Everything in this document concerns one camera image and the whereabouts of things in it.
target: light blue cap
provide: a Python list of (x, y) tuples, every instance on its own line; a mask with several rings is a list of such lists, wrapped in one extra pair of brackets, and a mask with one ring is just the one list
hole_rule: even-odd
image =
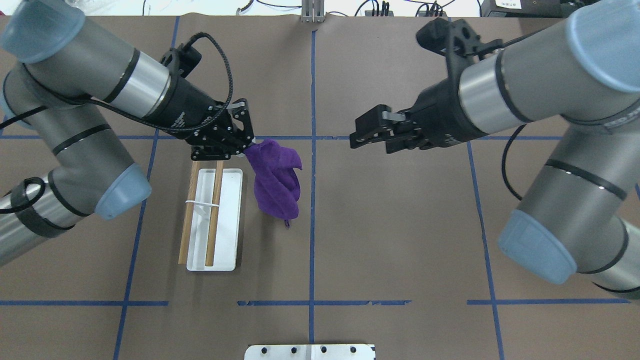
[(23, 0), (0, 37), (4, 50), (22, 63), (48, 59), (84, 25), (84, 13), (62, 0)]
[[(2, 108), (2, 111), (4, 112), (6, 118), (10, 119), (12, 117), (15, 117), (15, 114), (13, 113), (13, 111), (11, 111), (11, 108), (9, 107), (9, 104), (6, 102), (6, 98), (4, 97), (4, 83), (6, 82), (6, 78), (8, 76), (9, 75), (4, 77), (2, 87), (0, 88), (0, 108)], [(27, 124), (24, 121), (18, 121), (18, 125), (24, 127), (25, 129), (34, 130), (33, 126)]]
[(140, 165), (133, 163), (109, 186), (95, 207), (95, 213), (111, 220), (151, 195), (151, 185)]
[(514, 210), (500, 235), (505, 255), (548, 282), (562, 284), (578, 266), (564, 245), (529, 214)]
[(566, 23), (571, 52), (604, 85), (640, 92), (640, 0), (602, 0), (578, 9)]

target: wooden stick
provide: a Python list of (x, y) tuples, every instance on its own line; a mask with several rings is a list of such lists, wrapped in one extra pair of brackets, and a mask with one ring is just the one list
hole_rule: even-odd
[[(212, 204), (220, 205), (220, 193), (222, 192), (222, 173), (225, 168), (224, 161), (216, 161), (216, 178), (213, 182), (213, 200)], [(211, 219), (209, 221), (209, 236), (207, 237), (207, 257), (205, 266), (213, 266), (213, 252), (216, 248), (216, 232), (218, 231), (218, 213), (219, 206), (211, 208)]]
[[(196, 199), (196, 189), (198, 187), (198, 173), (200, 171), (201, 162), (191, 162), (191, 175), (189, 177), (189, 193), (187, 200)], [(189, 238), (191, 237), (191, 223), (193, 221), (193, 203), (187, 202), (186, 210), (184, 210), (184, 223), (182, 223), (182, 239), (180, 240), (180, 255), (178, 256), (178, 264), (187, 263), (187, 254), (189, 253)]]

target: white bracket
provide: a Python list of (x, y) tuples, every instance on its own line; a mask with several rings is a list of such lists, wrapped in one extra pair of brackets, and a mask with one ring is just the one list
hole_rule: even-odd
[(302, 0), (302, 22), (324, 22), (324, 0)]
[(376, 360), (376, 346), (340, 345), (254, 345), (244, 360)]

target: black box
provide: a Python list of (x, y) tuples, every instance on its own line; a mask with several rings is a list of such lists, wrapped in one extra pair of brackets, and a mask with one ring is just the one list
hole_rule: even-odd
[(483, 17), (563, 17), (560, 0), (484, 0), (481, 8)]

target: white label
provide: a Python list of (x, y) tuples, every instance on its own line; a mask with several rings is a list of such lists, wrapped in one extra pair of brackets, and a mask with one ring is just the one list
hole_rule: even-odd
[(495, 0), (495, 4), (501, 8), (522, 10), (520, 0)]

